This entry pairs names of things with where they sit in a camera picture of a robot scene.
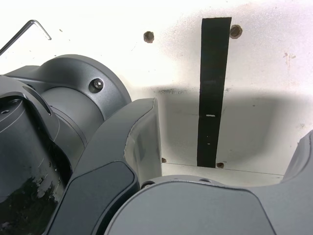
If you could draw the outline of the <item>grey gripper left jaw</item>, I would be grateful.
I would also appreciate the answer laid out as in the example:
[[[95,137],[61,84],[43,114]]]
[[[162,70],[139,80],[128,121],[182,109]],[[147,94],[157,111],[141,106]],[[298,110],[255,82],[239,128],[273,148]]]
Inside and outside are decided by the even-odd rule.
[[[108,118],[83,152],[48,235],[102,235],[141,184],[162,175],[158,106],[135,100]]]

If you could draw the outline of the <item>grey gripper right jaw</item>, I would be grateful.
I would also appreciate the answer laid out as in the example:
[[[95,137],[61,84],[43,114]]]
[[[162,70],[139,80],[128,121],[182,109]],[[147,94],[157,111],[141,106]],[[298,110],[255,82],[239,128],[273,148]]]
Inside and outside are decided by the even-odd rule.
[[[313,232],[313,135],[296,148],[282,181],[231,187],[162,181],[132,196],[108,235],[310,235]]]

